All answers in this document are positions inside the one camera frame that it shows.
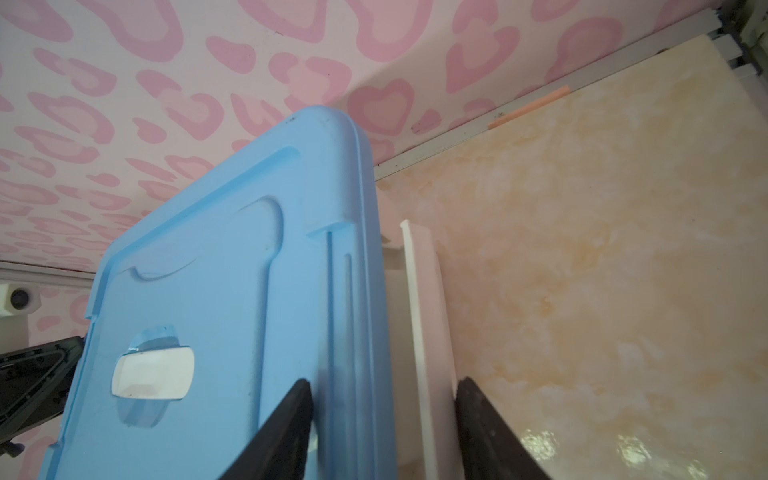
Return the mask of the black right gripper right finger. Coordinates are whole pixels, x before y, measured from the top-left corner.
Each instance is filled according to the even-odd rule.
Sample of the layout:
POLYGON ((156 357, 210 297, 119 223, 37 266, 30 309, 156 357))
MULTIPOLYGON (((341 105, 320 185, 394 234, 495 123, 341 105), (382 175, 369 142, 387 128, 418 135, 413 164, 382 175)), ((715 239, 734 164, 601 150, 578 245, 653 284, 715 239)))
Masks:
POLYGON ((457 386, 455 413, 467 480, 550 480, 477 383, 457 386))

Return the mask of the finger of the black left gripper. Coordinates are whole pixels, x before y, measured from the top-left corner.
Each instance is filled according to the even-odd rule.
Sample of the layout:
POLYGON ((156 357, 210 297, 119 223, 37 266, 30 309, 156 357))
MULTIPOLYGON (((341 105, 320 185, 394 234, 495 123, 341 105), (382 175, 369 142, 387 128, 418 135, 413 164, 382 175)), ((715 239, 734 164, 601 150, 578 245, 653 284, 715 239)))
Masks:
POLYGON ((61 415, 85 339, 74 336, 1 357, 1 442, 61 415))

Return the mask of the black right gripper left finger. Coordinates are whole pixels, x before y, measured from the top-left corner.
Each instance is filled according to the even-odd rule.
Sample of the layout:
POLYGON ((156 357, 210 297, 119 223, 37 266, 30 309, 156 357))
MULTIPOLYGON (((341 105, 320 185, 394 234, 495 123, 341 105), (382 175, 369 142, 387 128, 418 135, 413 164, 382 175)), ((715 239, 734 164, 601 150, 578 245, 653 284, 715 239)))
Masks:
POLYGON ((299 379, 220 479, 303 479, 312 420, 311 385, 299 379))

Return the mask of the blue plastic bin lid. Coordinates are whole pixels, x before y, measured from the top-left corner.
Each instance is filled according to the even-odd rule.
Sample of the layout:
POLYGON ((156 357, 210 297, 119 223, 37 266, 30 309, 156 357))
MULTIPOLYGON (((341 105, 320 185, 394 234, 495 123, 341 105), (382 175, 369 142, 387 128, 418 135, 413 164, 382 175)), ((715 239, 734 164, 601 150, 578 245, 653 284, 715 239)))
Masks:
POLYGON ((393 479, 396 435, 372 152, 304 108, 107 249, 43 479, 218 479, 290 388, 307 479, 393 479))

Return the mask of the white plastic storage bin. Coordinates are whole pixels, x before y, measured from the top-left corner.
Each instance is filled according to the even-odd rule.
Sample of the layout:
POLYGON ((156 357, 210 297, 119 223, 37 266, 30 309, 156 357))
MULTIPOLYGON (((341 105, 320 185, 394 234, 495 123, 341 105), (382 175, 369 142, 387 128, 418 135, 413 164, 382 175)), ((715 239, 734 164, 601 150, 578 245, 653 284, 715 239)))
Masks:
POLYGON ((457 375, 431 231, 409 220, 383 246, 400 479, 464 477, 457 375))

